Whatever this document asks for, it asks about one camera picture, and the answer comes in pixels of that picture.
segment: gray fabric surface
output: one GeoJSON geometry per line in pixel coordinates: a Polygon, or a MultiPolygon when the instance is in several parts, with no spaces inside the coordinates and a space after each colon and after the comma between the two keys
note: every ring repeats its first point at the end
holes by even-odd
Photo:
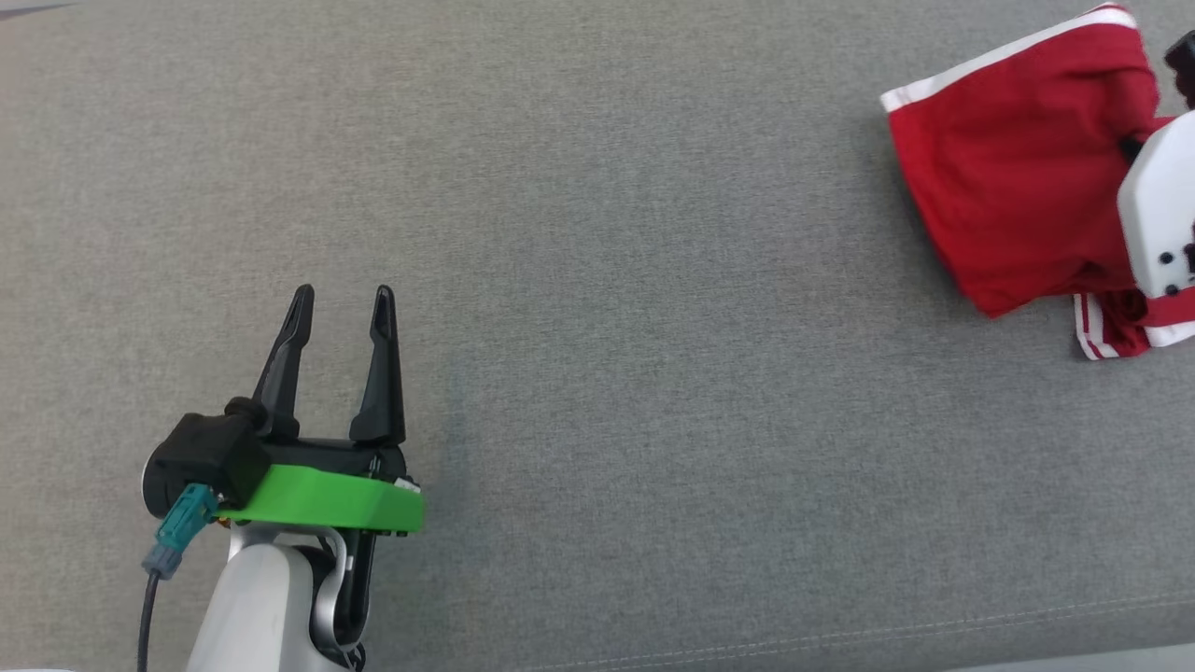
{"type": "MultiPolygon", "coordinates": [[[[153,446],[347,429],[399,307],[424,533],[374,670],[940,670],[1190,641],[1195,347],[987,322],[877,97],[1085,8],[93,0],[0,23],[0,665],[131,667],[153,446]]],[[[1134,5],[1151,54],[1195,24],[1134,5]]],[[[1166,109],[1178,110],[1165,87],[1166,109]]],[[[182,668],[219,574],[160,593],[182,668]]]]}

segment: cable connector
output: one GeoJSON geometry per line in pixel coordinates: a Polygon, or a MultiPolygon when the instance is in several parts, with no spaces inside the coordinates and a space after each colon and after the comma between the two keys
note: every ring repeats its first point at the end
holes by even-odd
{"type": "Polygon", "coordinates": [[[215,520],[219,507],[212,488],[202,483],[188,485],[158,527],[154,534],[158,543],[141,561],[141,567],[151,575],[157,573],[168,581],[183,562],[183,551],[201,530],[215,520]]]}

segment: red garment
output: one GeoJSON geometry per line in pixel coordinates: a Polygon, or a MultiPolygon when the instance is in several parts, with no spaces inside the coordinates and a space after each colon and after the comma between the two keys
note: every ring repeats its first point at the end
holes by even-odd
{"type": "Polygon", "coordinates": [[[1135,358],[1195,336],[1195,292],[1160,299],[1136,289],[1076,294],[1074,325],[1087,359],[1135,358]]]}
{"type": "Polygon", "coordinates": [[[1116,5],[883,96],[938,253],[989,317],[1038,297],[1133,289],[1116,195],[1158,86],[1116,5]]]}

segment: green mount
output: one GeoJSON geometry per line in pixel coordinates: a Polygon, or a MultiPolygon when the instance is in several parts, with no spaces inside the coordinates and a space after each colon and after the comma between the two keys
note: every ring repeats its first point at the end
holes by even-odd
{"type": "Polygon", "coordinates": [[[275,464],[247,506],[221,508],[216,515],[239,523],[418,532],[423,527],[423,495],[386,481],[275,464]]]}

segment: white stripe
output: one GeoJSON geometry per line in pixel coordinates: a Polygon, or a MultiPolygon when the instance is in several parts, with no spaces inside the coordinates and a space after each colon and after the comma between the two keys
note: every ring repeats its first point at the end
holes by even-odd
{"type": "Polygon", "coordinates": [[[1095,294],[1085,294],[1084,299],[1087,301],[1087,337],[1091,344],[1104,359],[1119,358],[1116,349],[1104,342],[1104,311],[1099,308],[1099,301],[1095,294]]]}
{"type": "Polygon", "coordinates": [[[1041,32],[1030,35],[1029,37],[1023,37],[1011,44],[1005,44],[1004,47],[988,51],[978,59],[973,59],[961,66],[952,67],[942,74],[923,79],[921,81],[914,81],[913,84],[900,88],[894,88],[881,96],[880,102],[883,103],[884,110],[891,114],[911,103],[925,100],[972,73],[1007,60],[1029,49],[1030,47],[1041,44],[1042,42],[1058,37],[1064,32],[1102,24],[1122,25],[1124,28],[1135,29],[1136,19],[1134,19],[1133,14],[1129,14],[1126,10],[1108,2],[1096,7],[1081,17],[1060,23],[1054,28],[1046,29],[1041,32]]]}
{"type": "Polygon", "coordinates": [[[1098,360],[1095,350],[1091,349],[1091,342],[1087,341],[1087,332],[1083,330],[1083,306],[1086,299],[1083,294],[1074,295],[1074,335],[1079,337],[1079,347],[1083,348],[1083,354],[1087,355],[1089,360],[1098,360]]]}
{"type": "Polygon", "coordinates": [[[1195,336],[1195,322],[1181,322],[1168,326],[1146,326],[1145,337],[1150,340],[1150,346],[1165,348],[1181,343],[1195,336]]]}

